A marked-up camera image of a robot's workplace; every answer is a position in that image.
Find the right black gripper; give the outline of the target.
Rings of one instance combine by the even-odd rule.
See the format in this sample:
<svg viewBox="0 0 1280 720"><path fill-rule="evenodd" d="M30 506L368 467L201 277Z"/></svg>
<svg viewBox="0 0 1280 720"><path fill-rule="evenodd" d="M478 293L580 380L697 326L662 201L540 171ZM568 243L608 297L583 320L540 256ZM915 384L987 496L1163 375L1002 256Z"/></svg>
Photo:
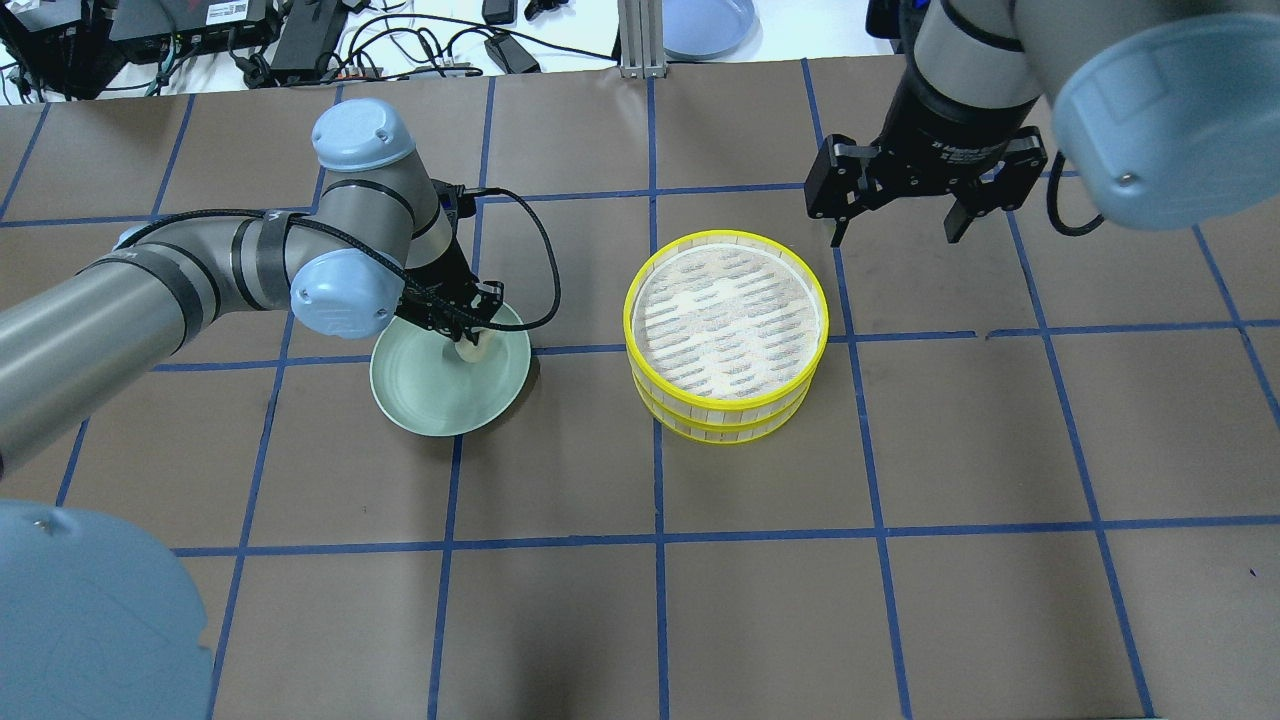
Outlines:
<svg viewBox="0 0 1280 720"><path fill-rule="evenodd" d="M950 195L947 243L992 211L1019 209L1048 154L1041 131L1028 126L1034 101L974 108L905 70L879 135L867 145L828 135L805 178L805 213L833 220L829 246L840 249L850 220L899 199Z"/></svg>

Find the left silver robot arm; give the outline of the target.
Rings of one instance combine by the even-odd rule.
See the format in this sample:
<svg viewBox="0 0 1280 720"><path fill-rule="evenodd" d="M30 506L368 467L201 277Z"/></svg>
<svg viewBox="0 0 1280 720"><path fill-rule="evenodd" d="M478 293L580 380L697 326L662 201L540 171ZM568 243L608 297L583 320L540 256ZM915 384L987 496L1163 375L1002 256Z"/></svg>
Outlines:
<svg viewBox="0 0 1280 720"><path fill-rule="evenodd" d="M401 319L467 352L483 343L504 287L457 242L472 193L428 174L383 100L338 102L310 138L326 172L315 213L177 213L3 313L3 475L230 314L288 310L344 340ZM152 534L6 500L1 589L5 719L205 717L207 612Z"/></svg>

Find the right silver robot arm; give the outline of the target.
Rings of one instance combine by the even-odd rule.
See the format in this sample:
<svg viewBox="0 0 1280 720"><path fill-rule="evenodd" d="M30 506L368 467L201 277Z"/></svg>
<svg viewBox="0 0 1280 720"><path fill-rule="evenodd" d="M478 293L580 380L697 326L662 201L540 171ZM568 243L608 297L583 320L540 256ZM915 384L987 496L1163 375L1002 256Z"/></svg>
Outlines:
<svg viewBox="0 0 1280 720"><path fill-rule="evenodd" d="M823 138L808 217L950 196L957 242L1051 173L1053 228L1175 231L1277 196L1275 1L872 1L905 68L878 136Z"/></svg>

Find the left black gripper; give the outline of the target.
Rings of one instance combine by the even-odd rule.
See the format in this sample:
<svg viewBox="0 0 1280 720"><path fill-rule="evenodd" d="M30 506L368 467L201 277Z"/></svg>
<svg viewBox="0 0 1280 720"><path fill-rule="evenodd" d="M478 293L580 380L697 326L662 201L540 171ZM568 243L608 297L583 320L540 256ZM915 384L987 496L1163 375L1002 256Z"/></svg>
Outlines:
<svg viewBox="0 0 1280 720"><path fill-rule="evenodd" d="M407 270L396 316L424 331L434 331L453 343L470 343L471 329L492 329L504 302L504 284L480 281L458 245L439 258Z"/></svg>

